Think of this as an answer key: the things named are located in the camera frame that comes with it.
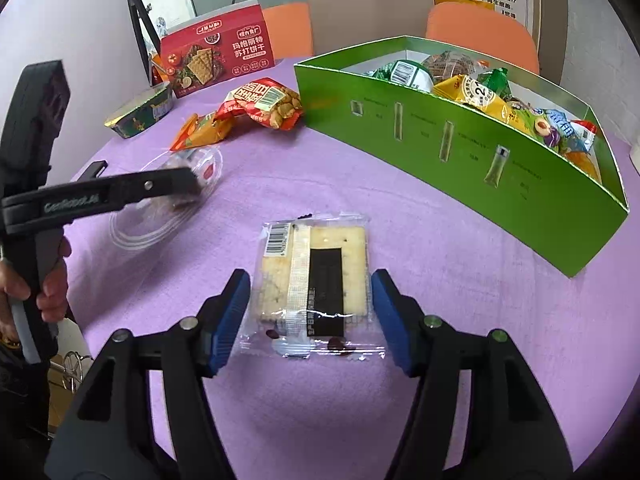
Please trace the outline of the clear red jelly pack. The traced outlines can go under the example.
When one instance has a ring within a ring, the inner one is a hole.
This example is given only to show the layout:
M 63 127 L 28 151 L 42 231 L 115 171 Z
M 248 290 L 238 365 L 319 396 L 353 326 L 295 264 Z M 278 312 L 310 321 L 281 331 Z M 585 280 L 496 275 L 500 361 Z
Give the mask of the clear red jelly pack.
M 224 159 L 216 146 L 189 148 L 178 152 L 164 151 L 150 160 L 143 170 L 186 167 L 198 179 L 200 194 L 169 195 L 146 198 L 127 205 L 110 217 L 112 243 L 128 252 L 138 252 L 170 237 L 194 216 L 213 195 L 221 180 Z

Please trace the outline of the red peanut snack bag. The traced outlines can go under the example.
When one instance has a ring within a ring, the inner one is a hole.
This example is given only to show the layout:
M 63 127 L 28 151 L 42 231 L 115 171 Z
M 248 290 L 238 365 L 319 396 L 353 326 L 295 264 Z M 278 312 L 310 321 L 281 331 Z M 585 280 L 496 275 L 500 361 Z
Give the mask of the red peanut snack bag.
M 219 120 L 246 115 L 264 127 L 291 130 L 304 114 L 299 94 L 271 78 L 259 78 L 230 91 L 215 113 Z

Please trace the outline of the clear cracker pack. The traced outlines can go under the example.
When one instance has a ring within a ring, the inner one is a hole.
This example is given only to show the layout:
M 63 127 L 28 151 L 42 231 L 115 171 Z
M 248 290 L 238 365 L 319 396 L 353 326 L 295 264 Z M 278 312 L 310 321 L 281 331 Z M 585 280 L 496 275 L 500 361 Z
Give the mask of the clear cracker pack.
M 363 214 L 265 222 L 240 349 L 291 360 L 383 359 L 384 337 L 372 307 L 369 223 Z

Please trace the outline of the yellow cake snack pack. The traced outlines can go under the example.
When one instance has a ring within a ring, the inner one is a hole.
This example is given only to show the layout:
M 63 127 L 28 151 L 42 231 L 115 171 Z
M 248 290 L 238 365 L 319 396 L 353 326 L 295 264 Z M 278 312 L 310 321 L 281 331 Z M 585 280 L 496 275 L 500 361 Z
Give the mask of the yellow cake snack pack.
M 564 157 L 585 174 L 592 177 L 593 180 L 602 183 L 600 172 L 597 170 L 596 164 L 591 160 L 588 153 L 569 151 L 564 154 Z

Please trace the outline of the blue green plum bag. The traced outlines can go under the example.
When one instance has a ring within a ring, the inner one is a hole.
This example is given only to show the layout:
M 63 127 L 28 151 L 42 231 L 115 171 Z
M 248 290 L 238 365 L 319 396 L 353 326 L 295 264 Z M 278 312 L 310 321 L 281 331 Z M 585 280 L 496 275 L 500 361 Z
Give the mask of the blue green plum bag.
M 570 150 L 570 137 L 575 129 L 563 112 L 533 108 L 522 103 L 513 104 L 512 110 L 518 118 L 518 128 L 534 140 L 559 154 Z

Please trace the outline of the red white snack bag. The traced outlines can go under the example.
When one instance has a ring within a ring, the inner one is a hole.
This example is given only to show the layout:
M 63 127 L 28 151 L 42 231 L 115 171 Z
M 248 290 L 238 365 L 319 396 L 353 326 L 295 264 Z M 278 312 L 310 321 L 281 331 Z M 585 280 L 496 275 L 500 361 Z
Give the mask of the red white snack bag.
M 570 152 L 590 153 L 596 137 L 597 128 L 592 122 L 572 120 L 566 140 L 567 149 Z

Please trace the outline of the yellow chips bag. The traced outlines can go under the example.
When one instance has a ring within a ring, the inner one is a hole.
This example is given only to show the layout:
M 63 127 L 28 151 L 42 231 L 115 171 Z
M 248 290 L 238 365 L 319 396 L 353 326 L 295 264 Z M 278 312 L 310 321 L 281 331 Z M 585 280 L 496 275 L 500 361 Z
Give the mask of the yellow chips bag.
M 484 114 L 508 124 L 515 119 L 512 107 L 484 84 L 468 75 L 457 75 L 435 84 L 435 96 L 469 105 Z

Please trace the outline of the orange brown snack pack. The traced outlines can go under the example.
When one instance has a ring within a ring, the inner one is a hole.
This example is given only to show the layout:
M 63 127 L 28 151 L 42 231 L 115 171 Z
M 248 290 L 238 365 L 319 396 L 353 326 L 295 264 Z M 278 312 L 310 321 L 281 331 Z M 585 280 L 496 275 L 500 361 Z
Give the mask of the orange brown snack pack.
M 476 77 L 489 68 L 484 60 L 477 61 L 469 55 L 451 50 L 429 55 L 424 58 L 422 65 L 430 73 L 434 84 L 458 75 Z

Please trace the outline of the orange cartoon snack bag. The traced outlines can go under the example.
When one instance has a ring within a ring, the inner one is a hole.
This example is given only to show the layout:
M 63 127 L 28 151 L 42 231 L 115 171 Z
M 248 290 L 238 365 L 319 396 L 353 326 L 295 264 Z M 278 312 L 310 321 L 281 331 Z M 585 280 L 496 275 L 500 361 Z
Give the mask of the orange cartoon snack bag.
M 193 114 L 180 128 L 169 151 L 178 152 L 217 144 L 229 135 L 233 126 L 233 118 L 216 118 L 214 113 L 203 116 Z

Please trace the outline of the green snack bag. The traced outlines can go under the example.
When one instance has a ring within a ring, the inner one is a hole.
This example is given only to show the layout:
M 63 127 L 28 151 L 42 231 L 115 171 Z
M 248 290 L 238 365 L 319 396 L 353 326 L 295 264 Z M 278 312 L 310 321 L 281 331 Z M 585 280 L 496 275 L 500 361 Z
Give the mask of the green snack bag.
M 369 76 L 427 93 L 431 93 L 434 87 L 433 78 L 427 68 L 410 60 L 389 62 L 372 70 Z

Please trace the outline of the purple tablecloth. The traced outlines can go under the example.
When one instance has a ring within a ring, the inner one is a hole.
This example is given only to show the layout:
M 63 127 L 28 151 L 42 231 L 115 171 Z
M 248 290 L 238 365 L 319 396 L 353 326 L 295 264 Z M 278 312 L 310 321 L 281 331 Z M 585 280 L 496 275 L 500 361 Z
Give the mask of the purple tablecloth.
M 75 221 L 94 361 L 62 479 L 566 479 L 639 321 L 637 223 L 584 102 L 511 68 L 550 148 L 382 80 L 373 46 L 282 61 L 104 148 L 144 200 Z

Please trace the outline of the left orange chair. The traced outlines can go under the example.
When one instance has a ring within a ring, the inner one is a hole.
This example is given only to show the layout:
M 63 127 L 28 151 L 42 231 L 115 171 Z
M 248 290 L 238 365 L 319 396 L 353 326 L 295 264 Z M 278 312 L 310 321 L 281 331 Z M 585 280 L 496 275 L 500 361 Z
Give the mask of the left orange chair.
M 293 2 L 262 10 L 273 56 L 310 58 L 314 55 L 308 4 Z

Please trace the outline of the green open gift box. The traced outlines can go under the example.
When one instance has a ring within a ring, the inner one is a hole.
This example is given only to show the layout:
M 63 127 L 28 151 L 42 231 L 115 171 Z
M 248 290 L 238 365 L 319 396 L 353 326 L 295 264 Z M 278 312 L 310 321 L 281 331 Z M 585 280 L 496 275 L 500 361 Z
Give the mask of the green open gift box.
M 294 66 L 306 125 L 446 193 L 501 226 L 567 276 L 578 274 L 629 214 L 603 133 L 593 177 L 475 107 L 370 77 L 385 63 L 420 62 L 449 44 L 399 36 Z

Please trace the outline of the brown cardboard sheet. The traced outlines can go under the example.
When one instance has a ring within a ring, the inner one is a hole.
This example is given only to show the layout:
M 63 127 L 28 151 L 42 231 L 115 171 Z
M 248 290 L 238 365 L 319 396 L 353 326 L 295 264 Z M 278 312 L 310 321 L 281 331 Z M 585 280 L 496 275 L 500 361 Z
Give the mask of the brown cardboard sheet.
M 314 53 L 365 42 L 422 37 L 434 0 L 308 0 Z

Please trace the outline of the right orange chair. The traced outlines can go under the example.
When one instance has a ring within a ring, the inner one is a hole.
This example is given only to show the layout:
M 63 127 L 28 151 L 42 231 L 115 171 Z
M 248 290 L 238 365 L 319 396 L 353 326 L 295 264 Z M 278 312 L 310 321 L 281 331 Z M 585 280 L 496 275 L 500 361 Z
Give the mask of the right orange chair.
M 488 54 L 538 74 L 536 44 L 513 18 L 471 3 L 443 2 L 431 8 L 426 38 Z

